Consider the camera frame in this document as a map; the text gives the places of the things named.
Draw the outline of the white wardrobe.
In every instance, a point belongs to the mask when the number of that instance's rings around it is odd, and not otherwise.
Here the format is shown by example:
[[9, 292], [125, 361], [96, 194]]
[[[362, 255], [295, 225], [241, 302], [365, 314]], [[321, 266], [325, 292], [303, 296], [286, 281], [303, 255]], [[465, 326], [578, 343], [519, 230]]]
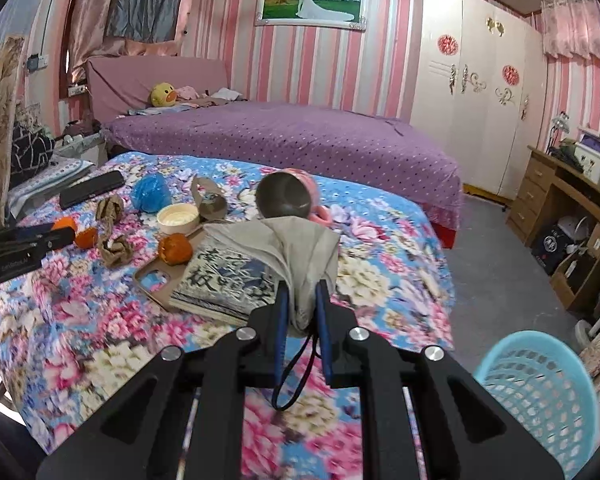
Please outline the white wardrobe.
[[547, 62], [532, 26], [486, 0], [416, 0], [420, 46], [410, 123], [463, 183], [516, 197], [541, 133]]

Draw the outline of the purple dotted bed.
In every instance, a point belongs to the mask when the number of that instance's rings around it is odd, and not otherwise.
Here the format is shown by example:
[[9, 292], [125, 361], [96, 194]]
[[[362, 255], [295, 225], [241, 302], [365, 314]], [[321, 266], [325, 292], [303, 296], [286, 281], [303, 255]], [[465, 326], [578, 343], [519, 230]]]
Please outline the purple dotted bed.
[[463, 185], [451, 156], [407, 122], [287, 103], [230, 102], [155, 115], [118, 115], [107, 139], [132, 151], [301, 169], [379, 188], [460, 227]]

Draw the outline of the snack package with Chinese text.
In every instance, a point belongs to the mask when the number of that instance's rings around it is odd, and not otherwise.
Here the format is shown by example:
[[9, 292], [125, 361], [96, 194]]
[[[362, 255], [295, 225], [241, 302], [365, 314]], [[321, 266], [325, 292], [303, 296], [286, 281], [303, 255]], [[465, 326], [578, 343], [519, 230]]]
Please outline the snack package with Chinese text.
[[245, 325], [253, 310], [274, 304], [277, 278], [262, 261], [205, 236], [169, 304], [205, 318]]

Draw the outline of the grey face mask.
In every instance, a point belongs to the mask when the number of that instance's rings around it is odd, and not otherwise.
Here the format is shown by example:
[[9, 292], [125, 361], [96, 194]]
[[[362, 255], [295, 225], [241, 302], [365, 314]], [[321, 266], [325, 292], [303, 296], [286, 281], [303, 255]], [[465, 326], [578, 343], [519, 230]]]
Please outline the grey face mask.
[[289, 290], [289, 328], [309, 330], [315, 289], [325, 282], [333, 292], [338, 276], [340, 234], [299, 217], [279, 217], [206, 227], [207, 236], [268, 266]]

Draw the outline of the black glasses case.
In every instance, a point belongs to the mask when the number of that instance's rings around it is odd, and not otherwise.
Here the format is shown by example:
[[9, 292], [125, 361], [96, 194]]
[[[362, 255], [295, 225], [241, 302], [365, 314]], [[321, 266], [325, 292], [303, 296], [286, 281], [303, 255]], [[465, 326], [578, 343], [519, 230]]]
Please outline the black glasses case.
[[118, 170], [100, 174], [62, 190], [59, 194], [59, 207], [61, 210], [69, 209], [117, 188], [122, 188], [124, 184], [124, 177]]

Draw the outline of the black box under desk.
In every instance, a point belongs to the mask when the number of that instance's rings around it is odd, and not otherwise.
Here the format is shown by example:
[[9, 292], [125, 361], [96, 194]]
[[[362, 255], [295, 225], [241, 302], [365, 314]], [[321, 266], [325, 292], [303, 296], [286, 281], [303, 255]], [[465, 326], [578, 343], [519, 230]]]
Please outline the black box under desk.
[[569, 255], [569, 249], [577, 248], [578, 243], [558, 224], [543, 230], [531, 246], [531, 253], [548, 276], [552, 276], [558, 266]]

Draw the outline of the wooden desk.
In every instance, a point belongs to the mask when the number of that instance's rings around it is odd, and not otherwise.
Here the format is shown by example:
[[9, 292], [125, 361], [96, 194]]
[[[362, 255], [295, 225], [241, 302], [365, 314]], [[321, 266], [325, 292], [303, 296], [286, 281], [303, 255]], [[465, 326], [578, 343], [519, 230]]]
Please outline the wooden desk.
[[593, 316], [600, 293], [600, 186], [532, 148], [507, 224], [530, 250], [553, 224], [578, 243], [550, 276], [550, 287], [568, 312]]

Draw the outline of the pink metal mug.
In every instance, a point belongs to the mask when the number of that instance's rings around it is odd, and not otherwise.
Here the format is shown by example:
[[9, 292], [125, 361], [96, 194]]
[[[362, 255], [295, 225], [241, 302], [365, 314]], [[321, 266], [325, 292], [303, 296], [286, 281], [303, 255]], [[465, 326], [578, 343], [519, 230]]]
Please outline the pink metal mug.
[[263, 177], [256, 188], [256, 205], [263, 218], [294, 216], [332, 225], [332, 214], [321, 203], [314, 177], [300, 169], [278, 170]]

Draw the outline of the blue crumpled plastic bag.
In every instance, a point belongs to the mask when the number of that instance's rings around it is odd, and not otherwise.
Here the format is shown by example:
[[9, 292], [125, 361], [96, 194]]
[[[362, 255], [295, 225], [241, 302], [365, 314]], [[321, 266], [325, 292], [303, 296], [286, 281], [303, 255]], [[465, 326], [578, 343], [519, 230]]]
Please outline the blue crumpled plastic bag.
[[131, 192], [133, 207], [140, 212], [156, 214], [172, 204], [172, 195], [162, 174], [146, 174], [138, 180]]

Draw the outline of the grey window curtain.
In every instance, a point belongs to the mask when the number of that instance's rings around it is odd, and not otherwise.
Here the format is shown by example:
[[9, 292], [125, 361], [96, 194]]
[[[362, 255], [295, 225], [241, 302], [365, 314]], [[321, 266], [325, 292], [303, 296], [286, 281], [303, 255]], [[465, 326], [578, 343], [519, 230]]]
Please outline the grey window curtain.
[[181, 0], [111, 0], [106, 37], [143, 44], [175, 38]]

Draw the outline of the desk lamp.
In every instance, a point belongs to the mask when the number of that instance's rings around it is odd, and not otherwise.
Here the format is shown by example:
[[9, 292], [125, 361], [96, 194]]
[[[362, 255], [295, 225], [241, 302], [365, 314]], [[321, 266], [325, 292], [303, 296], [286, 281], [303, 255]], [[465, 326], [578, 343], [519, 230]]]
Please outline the desk lamp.
[[569, 131], [569, 116], [566, 112], [560, 112], [550, 121], [546, 152], [549, 153], [553, 148], [559, 148], [564, 137], [568, 136]]

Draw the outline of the pink valance curtain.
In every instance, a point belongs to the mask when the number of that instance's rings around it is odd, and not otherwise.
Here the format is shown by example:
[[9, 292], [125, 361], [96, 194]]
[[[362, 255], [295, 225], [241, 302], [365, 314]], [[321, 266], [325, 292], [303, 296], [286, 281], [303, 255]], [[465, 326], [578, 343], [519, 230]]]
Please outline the pink valance curtain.
[[543, 0], [540, 20], [546, 55], [600, 60], [600, 3], [597, 0]]

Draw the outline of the brown paper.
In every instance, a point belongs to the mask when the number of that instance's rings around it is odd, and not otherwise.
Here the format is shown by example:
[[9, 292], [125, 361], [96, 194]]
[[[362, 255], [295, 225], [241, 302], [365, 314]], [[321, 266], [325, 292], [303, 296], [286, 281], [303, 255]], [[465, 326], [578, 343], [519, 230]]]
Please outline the brown paper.
[[114, 237], [114, 226], [122, 220], [124, 203], [122, 198], [111, 195], [97, 203], [95, 220], [102, 227], [97, 235], [96, 247], [102, 262], [108, 269], [118, 268], [131, 262], [133, 247], [124, 235]]

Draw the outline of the light blue plastic basket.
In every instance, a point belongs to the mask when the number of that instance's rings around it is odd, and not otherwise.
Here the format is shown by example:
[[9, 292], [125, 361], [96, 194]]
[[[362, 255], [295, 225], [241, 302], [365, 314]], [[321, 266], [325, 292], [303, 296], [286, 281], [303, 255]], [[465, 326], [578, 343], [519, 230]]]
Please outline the light blue plastic basket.
[[536, 330], [501, 339], [475, 380], [552, 454], [567, 479], [592, 457], [600, 415], [594, 384], [576, 352]]

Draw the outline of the cream round plastic lid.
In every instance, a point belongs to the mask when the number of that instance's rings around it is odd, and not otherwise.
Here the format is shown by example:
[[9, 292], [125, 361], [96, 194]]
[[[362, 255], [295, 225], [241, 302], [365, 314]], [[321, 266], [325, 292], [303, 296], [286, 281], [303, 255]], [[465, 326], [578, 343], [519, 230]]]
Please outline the cream round plastic lid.
[[199, 224], [199, 211], [195, 204], [177, 203], [163, 207], [157, 214], [158, 227], [163, 234], [188, 235]]

